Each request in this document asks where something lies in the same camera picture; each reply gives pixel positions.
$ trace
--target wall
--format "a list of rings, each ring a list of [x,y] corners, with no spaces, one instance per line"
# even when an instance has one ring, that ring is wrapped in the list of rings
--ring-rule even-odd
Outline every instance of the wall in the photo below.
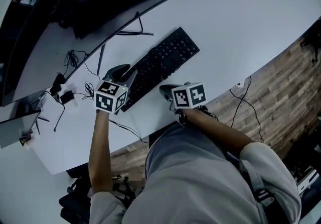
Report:
[[[51,175],[35,152],[19,143],[0,150],[0,221],[3,224],[66,224],[58,200],[72,179]]]

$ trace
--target gray shirt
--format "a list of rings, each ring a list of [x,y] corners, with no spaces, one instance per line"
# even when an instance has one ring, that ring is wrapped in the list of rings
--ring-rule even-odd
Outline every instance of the gray shirt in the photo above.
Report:
[[[267,145],[251,143],[240,154],[298,223],[301,204],[296,183]],[[150,148],[146,187],[128,210],[108,192],[91,199],[90,224],[267,223],[239,171],[205,135],[173,126]]]

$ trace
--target black keyboard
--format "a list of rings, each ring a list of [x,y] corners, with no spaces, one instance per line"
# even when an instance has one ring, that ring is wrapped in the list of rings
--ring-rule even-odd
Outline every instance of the black keyboard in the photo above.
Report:
[[[182,28],[176,29],[125,73],[123,78],[127,80],[135,70],[138,71],[129,100],[121,110],[127,111],[199,51]]]

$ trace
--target wood panel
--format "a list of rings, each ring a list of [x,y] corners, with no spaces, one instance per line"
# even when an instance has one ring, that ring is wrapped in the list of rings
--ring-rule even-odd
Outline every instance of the wood panel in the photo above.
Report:
[[[316,120],[321,109],[320,62],[312,64],[313,49],[301,48],[300,38],[280,55],[251,75],[252,83],[245,98],[251,103],[261,122],[264,143],[284,158],[292,142]],[[242,97],[243,88],[233,87],[233,93]],[[226,91],[210,103],[208,108],[219,121],[231,125],[239,99]],[[235,117],[233,128],[260,141],[259,125],[253,109],[242,102]],[[112,153],[114,174],[128,175],[130,180],[144,180],[145,157],[148,145],[137,141]]]

